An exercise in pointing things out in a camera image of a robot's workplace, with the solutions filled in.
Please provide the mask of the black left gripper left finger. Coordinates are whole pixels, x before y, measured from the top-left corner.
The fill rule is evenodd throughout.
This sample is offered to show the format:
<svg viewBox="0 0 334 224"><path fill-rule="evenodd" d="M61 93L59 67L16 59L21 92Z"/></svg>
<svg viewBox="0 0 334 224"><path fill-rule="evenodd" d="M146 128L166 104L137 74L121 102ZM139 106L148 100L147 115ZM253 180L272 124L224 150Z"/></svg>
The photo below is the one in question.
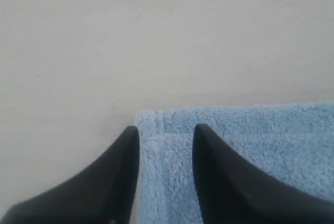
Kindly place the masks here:
<svg viewBox="0 0 334 224"><path fill-rule="evenodd" d="M139 133L126 127L92 164L12 206L5 223L129 223L139 173Z"/></svg>

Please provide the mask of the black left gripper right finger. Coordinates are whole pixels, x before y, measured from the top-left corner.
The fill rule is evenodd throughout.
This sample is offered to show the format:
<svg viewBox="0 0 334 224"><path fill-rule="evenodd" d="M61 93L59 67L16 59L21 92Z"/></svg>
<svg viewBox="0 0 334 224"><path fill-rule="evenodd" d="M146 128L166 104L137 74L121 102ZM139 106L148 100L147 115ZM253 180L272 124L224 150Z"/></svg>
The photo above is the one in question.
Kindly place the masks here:
<svg viewBox="0 0 334 224"><path fill-rule="evenodd" d="M192 164L204 223L333 223L333 203L266 174L207 124L195 127Z"/></svg>

